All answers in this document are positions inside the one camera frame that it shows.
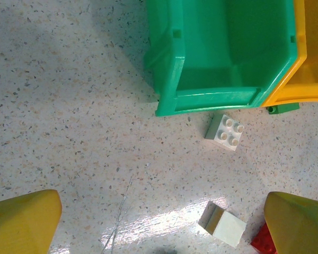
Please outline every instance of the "green plastic bin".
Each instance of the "green plastic bin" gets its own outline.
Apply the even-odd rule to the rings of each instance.
[[[293,0],[147,0],[157,116],[259,107],[297,59]]]

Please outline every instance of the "yellow plastic bin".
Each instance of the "yellow plastic bin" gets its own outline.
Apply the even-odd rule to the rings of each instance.
[[[297,70],[292,68],[262,106],[296,102],[318,102],[318,0],[295,0],[298,55],[305,60]]]

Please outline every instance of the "white lego brick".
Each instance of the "white lego brick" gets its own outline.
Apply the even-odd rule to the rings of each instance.
[[[245,228],[245,222],[215,205],[205,230],[224,243],[236,248]]]
[[[217,145],[235,151],[243,130],[244,126],[229,116],[215,115],[205,139],[213,140]]]

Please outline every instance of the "red lego brick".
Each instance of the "red lego brick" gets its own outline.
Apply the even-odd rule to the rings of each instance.
[[[272,236],[266,223],[252,240],[251,245],[259,254],[277,254],[275,244],[273,243]]]

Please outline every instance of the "terrazzo floor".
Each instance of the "terrazzo floor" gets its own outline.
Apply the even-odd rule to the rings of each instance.
[[[58,190],[49,253],[255,253],[270,191],[318,199],[318,104],[157,118],[145,1],[0,1],[0,200]],[[236,249],[198,225],[213,201],[248,223]]]

